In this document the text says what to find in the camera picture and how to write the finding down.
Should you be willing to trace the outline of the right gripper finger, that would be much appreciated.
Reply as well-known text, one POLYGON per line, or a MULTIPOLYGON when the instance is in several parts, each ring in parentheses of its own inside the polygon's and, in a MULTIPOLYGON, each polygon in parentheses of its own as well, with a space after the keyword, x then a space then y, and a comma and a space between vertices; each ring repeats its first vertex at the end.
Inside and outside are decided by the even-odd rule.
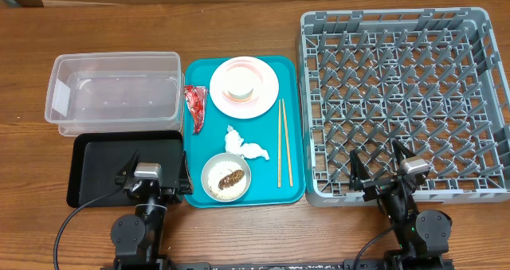
POLYGON ((397 139, 391 141, 398 170, 416 170, 416 154, 397 139))
POLYGON ((371 176, 368 174, 367 169, 361 162, 355 150, 350 151, 350 163, 351 163, 350 182, 360 182, 371 179, 371 176))

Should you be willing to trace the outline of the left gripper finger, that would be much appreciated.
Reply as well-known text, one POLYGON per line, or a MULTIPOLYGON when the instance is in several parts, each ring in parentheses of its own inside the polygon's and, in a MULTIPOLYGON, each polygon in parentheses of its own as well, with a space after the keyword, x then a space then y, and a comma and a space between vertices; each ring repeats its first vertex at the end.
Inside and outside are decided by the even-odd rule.
POLYGON ((133 176, 138 164, 139 164, 139 150, 135 150, 135 152, 129 158, 127 163, 121 168, 119 176, 121 178, 128 178, 130 176, 133 176))
POLYGON ((185 151, 182 153, 178 182, 180 187, 192 187, 192 180, 190 179, 190 172, 187 164, 187 156, 185 151))

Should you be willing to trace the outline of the white rice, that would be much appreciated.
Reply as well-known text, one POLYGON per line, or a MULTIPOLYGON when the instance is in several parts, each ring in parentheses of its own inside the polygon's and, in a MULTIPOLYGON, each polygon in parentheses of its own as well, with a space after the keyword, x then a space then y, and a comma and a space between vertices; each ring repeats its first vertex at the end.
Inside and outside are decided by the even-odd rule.
POLYGON ((246 175, 240 182, 230 188, 224 190, 218 188, 219 181, 235 170, 242 170, 241 166, 236 162, 223 161, 213 165, 207 175, 206 188, 212 193, 214 198, 220 201, 232 201, 244 193, 247 185, 246 175))

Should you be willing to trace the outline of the grey bowl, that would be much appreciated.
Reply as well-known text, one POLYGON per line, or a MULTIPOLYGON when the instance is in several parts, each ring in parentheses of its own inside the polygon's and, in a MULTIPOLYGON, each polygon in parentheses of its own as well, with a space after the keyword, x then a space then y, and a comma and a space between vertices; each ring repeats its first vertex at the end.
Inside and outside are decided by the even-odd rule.
POLYGON ((251 175, 251 170, 248 166, 248 163, 242 157, 240 157, 238 155, 230 154, 230 153, 222 153, 222 154, 215 155, 205 164, 205 166, 202 169, 201 180, 202 180, 202 188, 204 189, 204 191, 210 198, 214 199, 216 202, 228 203, 228 202, 235 202, 236 200, 240 199, 244 194, 247 193, 247 191, 250 187, 251 180, 252 180, 252 175, 251 175), (241 168, 243 169, 243 171, 245 172, 245 175, 247 178, 247 185, 246 185, 244 193, 239 198, 232 200, 232 201, 220 201, 217 198, 214 198, 212 196, 212 193, 206 188, 207 175, 208 175, 210 169, 213 167, 214 164, 216 164, 218 162, 223 162, 223 161, 231 161, 231 162, 238 163, 241 166, 241 168))

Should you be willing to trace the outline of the white napkin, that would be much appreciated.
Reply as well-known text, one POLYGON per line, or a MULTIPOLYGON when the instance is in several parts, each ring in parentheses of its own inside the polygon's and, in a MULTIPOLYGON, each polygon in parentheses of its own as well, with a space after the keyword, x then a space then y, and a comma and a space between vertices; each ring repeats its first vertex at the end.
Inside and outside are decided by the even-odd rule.
POLYGON ((269 153, 257 143, 245 143, 239 133, 230 125, 225 136, 226 153, 238 155, 246 159, 264 158, 270 160, 269 153))

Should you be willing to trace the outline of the red snack wrapper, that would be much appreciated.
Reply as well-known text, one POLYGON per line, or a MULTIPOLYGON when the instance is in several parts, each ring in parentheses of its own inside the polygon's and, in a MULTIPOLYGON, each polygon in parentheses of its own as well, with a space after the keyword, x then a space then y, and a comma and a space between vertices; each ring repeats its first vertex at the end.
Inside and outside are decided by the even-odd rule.
POLYGON ((208 89, 205 86, 186 85, 184 96, 188 111, 194 121, 193 134, 198 134, 205 122, 208 89))

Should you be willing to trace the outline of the pale green cup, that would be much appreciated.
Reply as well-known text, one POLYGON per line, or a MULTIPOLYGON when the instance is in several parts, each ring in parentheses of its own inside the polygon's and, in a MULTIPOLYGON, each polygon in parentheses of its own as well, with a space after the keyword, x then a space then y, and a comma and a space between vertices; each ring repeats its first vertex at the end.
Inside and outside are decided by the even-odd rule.
POLYGON ((235 102, 252 99, 257 76, 246 67, 234 67, 226 71, 224 95, 235 102))

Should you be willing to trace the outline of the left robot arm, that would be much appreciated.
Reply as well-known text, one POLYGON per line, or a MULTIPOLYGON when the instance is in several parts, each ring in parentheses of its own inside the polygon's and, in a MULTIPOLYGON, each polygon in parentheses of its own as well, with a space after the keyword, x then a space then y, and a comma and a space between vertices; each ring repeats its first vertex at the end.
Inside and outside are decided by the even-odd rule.
POLYGON ((169 174, 171 186, 164 186, 164 177, 161 165, 140 162, 138 151, 116 174, 116 184, 136 206, 133 214, 123 215, 112 225, 114 269, 176 268, 160 249, 167 207, 194 192, 186 154, 182 154, 178 169, 169 174))

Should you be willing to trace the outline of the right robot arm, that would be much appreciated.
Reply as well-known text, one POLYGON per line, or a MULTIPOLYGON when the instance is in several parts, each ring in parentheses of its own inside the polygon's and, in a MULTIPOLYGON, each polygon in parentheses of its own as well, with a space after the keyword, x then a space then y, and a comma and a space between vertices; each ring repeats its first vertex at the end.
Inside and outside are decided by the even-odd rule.
POLYGON ((370 176, 356 151, 350 152, 349 188, 363 192, 366 202, 375 200, 390 221, 390 227, 367 242, 352 263, 353 269, 453 269, 442 255, 449 251, 453 221, 446 213, 419 211, 413 198, 425 182, 429 163, 397 139, 391 141, 397 170, 390 177, 370 176), (393 232, 399 248, 387 250, 381 260, 363 262, 362 255, 375 242, 393 232))

